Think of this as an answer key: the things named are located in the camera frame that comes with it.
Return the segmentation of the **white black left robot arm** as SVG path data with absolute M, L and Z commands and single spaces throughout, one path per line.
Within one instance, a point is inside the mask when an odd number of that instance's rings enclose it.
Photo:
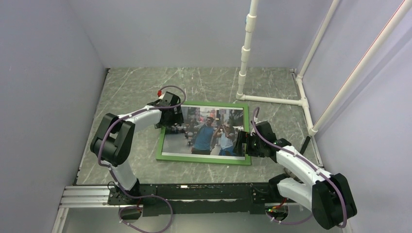
M 158 91 L 158 99 L 143 108 L 124 115 L 108 113 L 102 118 L 90 144 L 98 164 L 108 168 L 120 197 L 128 204 L 135 203 L 140 192 L 140 182 L 128 162 L 134 134 L 150 125 L 155 128 L 182 124 L 182 102 L 178 95 Z

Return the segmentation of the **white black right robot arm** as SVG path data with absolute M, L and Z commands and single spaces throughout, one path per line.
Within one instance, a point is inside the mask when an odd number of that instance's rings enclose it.
M 238 133 L 236 155 L 270 158 L 288 169 L 269 179 L 266 188 L 252 186 L 254 193 L 273 201 L 290 199 L 310 210 L 326 230 L 344 228 L 357 208 L 347 181 L 341 173 L 332 174 L 304 157 L 288 140 L 277 138 L 267 122 L 253 123 L 254 131 Z

